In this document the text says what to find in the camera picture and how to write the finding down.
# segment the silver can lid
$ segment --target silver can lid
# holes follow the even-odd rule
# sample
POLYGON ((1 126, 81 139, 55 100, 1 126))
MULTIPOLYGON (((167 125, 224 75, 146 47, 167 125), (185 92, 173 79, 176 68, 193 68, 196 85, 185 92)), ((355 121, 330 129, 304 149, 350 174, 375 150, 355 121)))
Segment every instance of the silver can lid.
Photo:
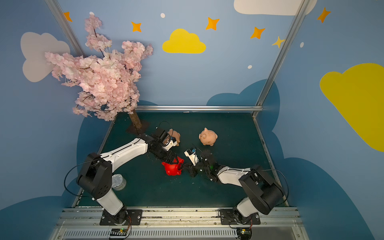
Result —
POLYGON ((115 174, 112 176, 112 187, 118 187, 122 184, 123 177, 121 174, 115 174))

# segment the tree base plate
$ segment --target tree base plate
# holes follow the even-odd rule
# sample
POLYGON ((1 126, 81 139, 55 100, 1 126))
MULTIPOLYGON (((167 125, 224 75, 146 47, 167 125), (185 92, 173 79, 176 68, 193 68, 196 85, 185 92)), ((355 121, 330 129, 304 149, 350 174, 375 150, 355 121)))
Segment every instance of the tree base plate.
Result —
POLYGON ((150 123, 145 121, 145 120, 140 120, 141 121, 141 128, 136 128, 133 123, 130 124, 130 126, 125 130, 127 133, 131 133, 134 135, 141 135, 145 133, 145 131, 148 129, 150 123))

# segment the black cable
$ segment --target black cable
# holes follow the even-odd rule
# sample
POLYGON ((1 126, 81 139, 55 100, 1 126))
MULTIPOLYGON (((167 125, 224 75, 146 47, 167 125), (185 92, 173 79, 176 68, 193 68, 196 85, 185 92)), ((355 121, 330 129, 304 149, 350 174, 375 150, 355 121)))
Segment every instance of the black cable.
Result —
MULTIPOLYGON (((198 148, 198 147, 196 147, 193 143, 192 143, 192 145, 195 147, 195 149, 196 149, 196 156, 197 156, 197 159, 200 159, 201 161, 203 161, 203 158, 201 157, 201 155, 199 156, 198 154, 197 154, 197 149, 201 152, 201 153, 203 153, 203 151, 201 151, 201 149, 200 148, 198 148)), ((217 180, 215 180, 215 181, 213 181, 214 179, 215 179, 215 177, 214 176, 212 176, 209 172, 207 172, 207 169, 206 168, 204 168, 204 171, 205 171, 205 174, 209 177, 209 181, 211 181, 211 182, 217 182, 217 180)))
POLYGON ((78 167, 78 166, 80 166, 80 165, 82 165, 82 164, 84 164, 84 163, 93 162, 93 161, 95 161, 95 160, 82 162, 82 163, 77 164, 76 166, 72 167, 71 170, 68 171, 68 173, 65 175, 65 178, 64 178, 64 188, 65 188, 65 190, 67 190, 70 194, 72 194, 72 195, 74 195, 74 196, 77 196, 77 197, 91 197, 91 196, 81 196, 81 195, 77 195, 77 194, 74 194, 73 192, 69 191, 68 188, 67 188, 67 186, 65 185, 65 180, 67 179, 68 174, 69 174, 74 168, 76 168, 76 167, 78 167))
POLYGON ((141 138, 139 138, 139 140, 137 140, 136 142, 132 143, 131 145, 126 146, 125 148, 120 149, 119 151, 121 151, 121 150, 123 150, 123 149, 126 149, 127 147, 131 147, 132 145, 135 145, 136 143, 138 143, 138 142, 140 141, 140 139, 141 139, 141 138))
MULTIPOLYGON (((225 171, 228 171, 228 170, 238 170, 238 169, 235 169, 235 168, 228 168, 228 169, 226 169, 226 170, 224 170, 224 171, 218 173, 217 176, 219 176, 221 173, 223 173, 223 172, 225 172, 225 171)), ((282 202, 279 203, 279 204, 276 204, 276 206, 277 206, 277 205, 280 205, 280 204, 282 204, 282 203, 284 203, 285 201, 287 201, 288 196, 289 196, 289 187, 288 187, 287 179, 285 178, 284 174, 283 174, 280 170, 277 170, 277 169, 261 170, 260 172, 264 172, 264 171, 278 171, 279 173, 281 173, 281 175, 284 177, 284 181, 285 181, 285 184, 286 184, 286 186, 287 186, 287 194, 286 194, 285 200, 282 201, 282 202)))
MULTIPOLYGON (((248 222, 246 222, 246 223, 239 223, 239 222, 237 222, 236 220, 235 221, 230 221, 228 218, 226 218, 226 217, 221 217, 220 216, 220 211, 218 211, 217 212, 217 215, 219 216, 219 218, 225 218, 225 219, 227 219, 229 222, 235 222, 235 223, 238 223, 238 224, 247 224, 248 222)), ((228 224, 228 226, 230 227, 230 228, 232 228, 232 229, 236 229, 237 230, 237 228, 233 228, 233 227, 231 227, 231 224, 228 224)))
MULTIPOLYGON (((172 127, 172 125, 171 125, 169 122, 167 122, 167 121, 161 121, 161 122, 159 123, 159 125, 156 127, 156 129, 157 129, 158 127, 160 127, 160 125, 161 125, 162 122, 166 122, 166 123, 168 123, 168 124, 170 125, 170 127, 171 127, 171 129, 172 129, 172 134, 173 134, 173 127, 172 127)), ((172 134, 169 134, 168 132, 167 132, 167 134, 168 134, 168 136, 169 136, 169 141, 168 141, 164 146, 166 146, 166 145, 172 140, 172 134)))
POLYGON ((129 231, 129 234, 123 240, 126 240, 131 235, 131 233, 132 233, 132 225, 131 225, 131 223, 132 223, 132 219, 129 217, 128 229, 129 229, 129 227, 131 227, 131 230, 129 231))
POLYGON ((280 204, 282 204, 282 203, 284 203, 285 201, 288 200, 288 196, 289 196, 289 187, 288 187, 287 179, 285 178, 284 174, 283 174, 281 171, 279 171, 279 170, 277 170, 277 169, 267 169, 267 170, 261 170, 261 172, 263 172, 263 171, 273 171, 273 170, 278 171, 278 172, 284 177, 285 184, 287 185, 287 194, 286 194, 285 200, 282 201, 282 202, 279 203, 279 204, 276 204, 276 205, 280 205, 280 204))

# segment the pink piggy bank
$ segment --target pink piggy bank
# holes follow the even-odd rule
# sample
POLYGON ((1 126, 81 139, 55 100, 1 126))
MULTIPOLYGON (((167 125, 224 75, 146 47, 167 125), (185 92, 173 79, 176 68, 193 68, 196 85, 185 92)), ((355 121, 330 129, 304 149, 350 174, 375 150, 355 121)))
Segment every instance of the pink piggy bank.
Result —
POLYGON ((203 145, 213 146, 216 142, 217 134, 212 130, 204 128, 204 131, 199 134, 199 139, 203 145))

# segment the black mounting plate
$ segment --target black mounting plate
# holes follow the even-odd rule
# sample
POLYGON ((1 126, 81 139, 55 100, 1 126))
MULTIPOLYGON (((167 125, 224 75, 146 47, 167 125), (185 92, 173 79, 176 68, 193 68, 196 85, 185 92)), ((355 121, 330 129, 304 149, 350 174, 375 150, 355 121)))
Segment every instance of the black mounting plate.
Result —
MULTIPOLYGON (((129 225, 129 217, 131 217, 131 225, 132 226, 140 225, 143 210, 141 210, 141 209, 127 209, 126 212, 127 212, 127 219, 128 220, 125 221, 121 226, 128 226, 129 225)), ((100 226, 116 226, 116 224, 111 222, 111 220, 108 219, 107 215, 104 215, 104 212, 103 212, 103 215, 101 216, 101 220, 100 220, 100 226)))
MULTIPOLYGON (((221 225, 234 225, 236 227, 237 222, 234 218, 234 213, 232 209, 220 209, 218 213, 220 215, 221 225)), ((251 219, 252 219, 253 225, 260 225, 260 216, 258 212, 255 212, 254 214, 252 214, 251 219)))
POLYGON ((145 133, 145 131, 149 127, 150 123, 145 121, 145 120, 141 120, 141 119, 140 119, 140 121, 141 121, 141 128, 136 128, 133 125, 133 123, 131 123, 130 126, 125 131, 127 133, 131 133, 131 134, 134 134, 136 136, 145 133))

